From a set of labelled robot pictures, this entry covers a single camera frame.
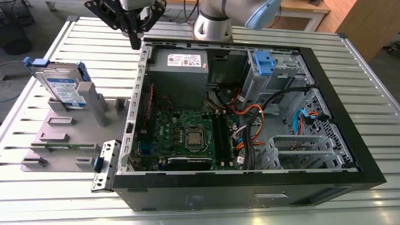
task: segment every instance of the computer component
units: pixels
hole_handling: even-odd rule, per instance
[[[192,73],[205,82],[168,65],[177,52],[213,69]],[[228,62],[241,69],[225,82]],[[124,134],[113,180],[133,210],[317,205],[385,182],[311,49],[145,39],[139,67],[125,126],[137,135]],[[159,82],[173,73],[179,95]]]

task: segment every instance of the aluminum table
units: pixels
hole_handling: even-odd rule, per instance
[[[87,65],[105,98],[131,96],[139,51],[97,18],[68,21],[51,61]],[[192,39],[191,27],[159,22],[148,37]],[[0,127],[0,222],[97,224],[399,224],[400,107],[349,41],[336,34],[233,28],[233,42],[313,49],[388,183],[313,207],[133,212],[116,193],[91,193],[92,173],[23,172],[20,161],[49,111],[32,78]]]

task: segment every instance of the floor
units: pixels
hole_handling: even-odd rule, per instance
[[[44,1],[32,1],[32,6],[29,7],[31,13],[33,15],[35,23],[25,27],[27,35],[31,39],[33,48],[29,53],[20,56],[7,55],[0,49],[0,64],[13,60],[21,60],[25,56],[31,58],[41,58],[51,46],[51,43],[65,23],[65,19],[69,15],[91,16],[93,14],[79,4],[56,4],[57,10],[51,12],[47,8]],[[164,21],[175,19],[180,10],[172,9],[165,13],[163,17]],[[183,18],[183,13],[177,17],[177,21]],[[377,54],[376,58],[369,62],[369,65],[384,82],[387,88],[389,89],[396,100],[400,100],[400,57],[387,54],[385,50]],[[11,63],[0,68],[1,75],[8,76],[5,82],[0,82],[0,102],[9,98],[16,97],[29,78],[31,74],[24,68],[23,64]],[[4,103],[0,103],[0,123],[4,121],[7,114],[13,106],[16,99]]]

